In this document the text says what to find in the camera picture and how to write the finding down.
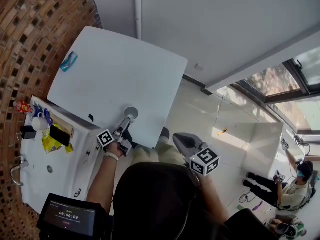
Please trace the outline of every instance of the white shirt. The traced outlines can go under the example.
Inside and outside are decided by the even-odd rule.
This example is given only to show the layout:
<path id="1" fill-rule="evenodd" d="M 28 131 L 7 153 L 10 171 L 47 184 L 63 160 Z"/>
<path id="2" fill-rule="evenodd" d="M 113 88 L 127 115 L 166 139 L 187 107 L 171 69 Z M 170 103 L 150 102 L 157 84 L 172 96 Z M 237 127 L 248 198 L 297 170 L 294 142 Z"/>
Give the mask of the white shirt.
<path id="1" fill-rule="evenodd" d="M 290 185 L 286 185 L 283 189 L 281 203 L 278 201 L 279 208 L 284 209 L 286 206 L 290 206 L 290 208 L 299 206 L 304 198 L 308 197 L 309 188 L 308 182 L 304 185 L 296 185 L 296 181 L 293 181 Z"/>

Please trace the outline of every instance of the screen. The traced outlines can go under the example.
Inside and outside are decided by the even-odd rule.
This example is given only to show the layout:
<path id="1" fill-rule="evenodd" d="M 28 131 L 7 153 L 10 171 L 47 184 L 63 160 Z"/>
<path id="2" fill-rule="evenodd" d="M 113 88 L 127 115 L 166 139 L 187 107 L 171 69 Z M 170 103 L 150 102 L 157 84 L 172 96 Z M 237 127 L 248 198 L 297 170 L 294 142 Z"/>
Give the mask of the screen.
<path id="1" fill-rule="evenodd" d="M 43 220 L 56 227 L 92 237 L 95 215 L 95 210 L 79 208 L 50 200 Z"/>

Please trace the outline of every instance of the window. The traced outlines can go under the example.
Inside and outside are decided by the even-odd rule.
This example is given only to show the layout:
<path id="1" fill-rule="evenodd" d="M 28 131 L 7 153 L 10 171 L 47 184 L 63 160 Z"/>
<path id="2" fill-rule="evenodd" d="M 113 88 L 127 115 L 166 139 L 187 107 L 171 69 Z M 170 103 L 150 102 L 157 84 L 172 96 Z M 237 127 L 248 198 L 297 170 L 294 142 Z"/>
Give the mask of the window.
<path id="1" fill-rule="evenodd" d="M 231 85 L 297 134 L 320 135 L 320 47 Z"/>

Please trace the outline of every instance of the red bottle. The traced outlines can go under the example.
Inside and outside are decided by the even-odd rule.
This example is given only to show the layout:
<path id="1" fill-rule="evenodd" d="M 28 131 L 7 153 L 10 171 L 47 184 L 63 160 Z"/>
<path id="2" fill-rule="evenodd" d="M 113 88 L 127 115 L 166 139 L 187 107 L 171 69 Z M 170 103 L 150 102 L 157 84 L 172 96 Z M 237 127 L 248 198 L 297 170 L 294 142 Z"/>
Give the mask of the red bottle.
<path id="1" fill-rule="evenodd" d="M 16 107 L 16 109 L 18 110 L 18 112 L 24 114 L 24 113 L 28 113 L 28 112 L 32 112 L 32 108 L 31 106 L 22 101 L 22 100 L 16 100 L 13 102 L 13 106 Z"/>

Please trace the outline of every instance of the yellow plastic package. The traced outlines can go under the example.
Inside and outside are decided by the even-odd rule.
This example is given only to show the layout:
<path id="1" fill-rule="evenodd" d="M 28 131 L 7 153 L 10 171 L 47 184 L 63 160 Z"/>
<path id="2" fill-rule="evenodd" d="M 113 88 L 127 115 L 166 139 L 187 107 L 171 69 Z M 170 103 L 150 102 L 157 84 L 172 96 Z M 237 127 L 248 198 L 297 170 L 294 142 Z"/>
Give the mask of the yellow plastic package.
<path id="1" fill-rule="evenodd" d="M 60 130 L 62 130 L 57 124 L 53 124 L 53 125 L 59 128 Z M 56 141 L 54 138 L 50 136 L 49 128 L 42 133 L 42 145 L 47 154 L 50 152 L 59 150 L 63 146 L 60 142 Z M 65 147 L 65 151 L 67 153 L 74 151 L 71 143 L 69 144 L 69 146 Z"/>

